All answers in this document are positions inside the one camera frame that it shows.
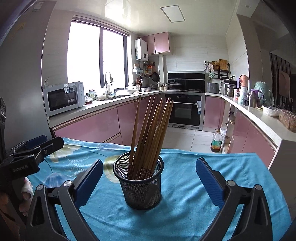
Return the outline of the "left hand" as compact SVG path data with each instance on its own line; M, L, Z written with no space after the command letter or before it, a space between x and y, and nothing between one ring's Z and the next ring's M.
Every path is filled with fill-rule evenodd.
M30 205L32 202L32 197L33 197L33 186L27 177L23 178L23 186L21 188L21 197L22 197L22 202L18 206L18 209L23 216L28 216ZM9 216L12 216L11 211L8 207L8 203L9 203L9 196L6 193L1 192L1 211Z

